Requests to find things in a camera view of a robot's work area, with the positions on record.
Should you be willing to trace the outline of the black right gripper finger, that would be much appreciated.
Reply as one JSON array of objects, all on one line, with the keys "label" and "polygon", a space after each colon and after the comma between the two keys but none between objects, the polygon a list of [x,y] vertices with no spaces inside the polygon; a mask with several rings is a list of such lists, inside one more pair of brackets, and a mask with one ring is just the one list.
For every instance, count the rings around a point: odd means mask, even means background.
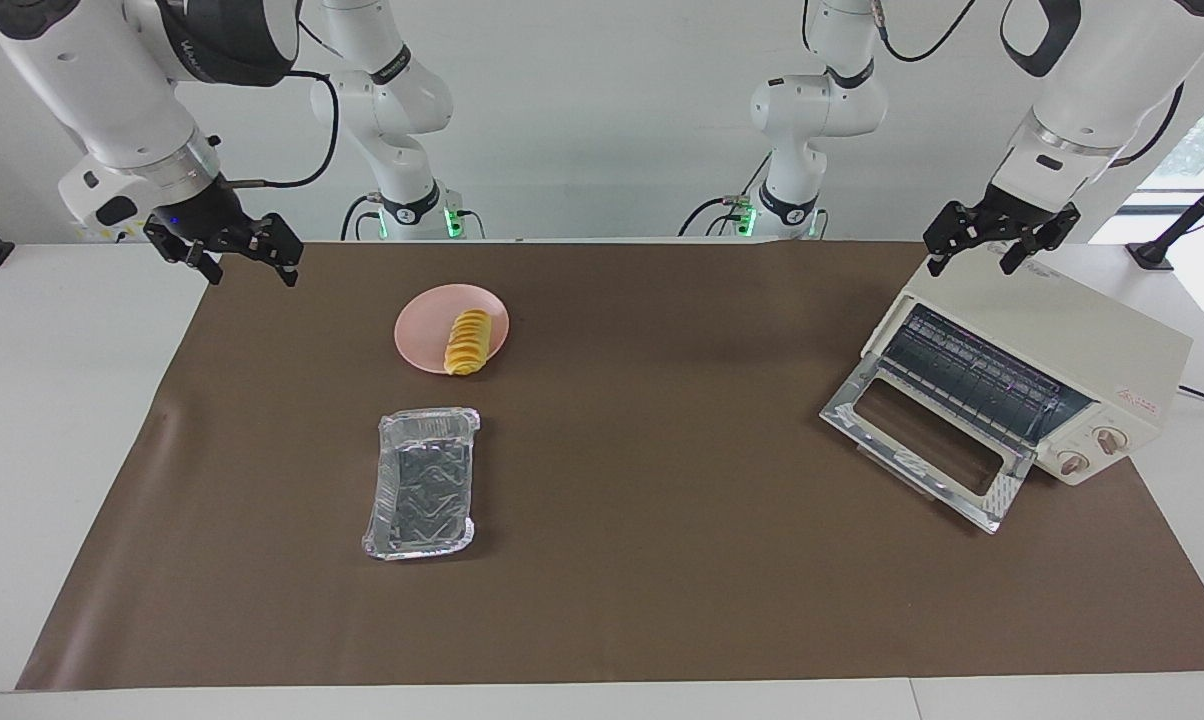
[{"label": "black right gripper finger", "polygon": [[222,283],[222,265],[205,250],[203,242],[182,240],[159,220],[146,220],[144,236],[167,262],[190,266],[212,287]]},{"label": "black right gripper finger", "polygon": [[285,287],[296,287],[302,241],[287,220],[268,213],[256,222],[256,260],[273,268]]}]

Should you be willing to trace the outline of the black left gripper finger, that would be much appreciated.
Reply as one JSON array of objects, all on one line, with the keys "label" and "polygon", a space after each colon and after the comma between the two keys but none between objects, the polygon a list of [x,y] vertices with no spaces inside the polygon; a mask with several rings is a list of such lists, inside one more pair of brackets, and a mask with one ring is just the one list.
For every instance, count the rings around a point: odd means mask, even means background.
[{"label": "black left gripper finger", "polygon": [[1060,209],[1060,213],[1037,225],[1008,220],[1007,224],[1013,229],[1013,243],[1001,256],[1001,272],[1014,275],[1038,252],[1060,249],[1060,244],[1072,232],[1079,218],[1081,218],[1081,213],[1079,213],[1076,203],[1068,202],[1063,209]]},{"label": "black left gripper finger", "polygon": [[940,277],[950,260],[960,252],[976,249],[985,243],[987,213],[982,206],[968,208],[960,202],[948,202],[937,213],[925,231],[928,252],[927,270],[931,277]]}]

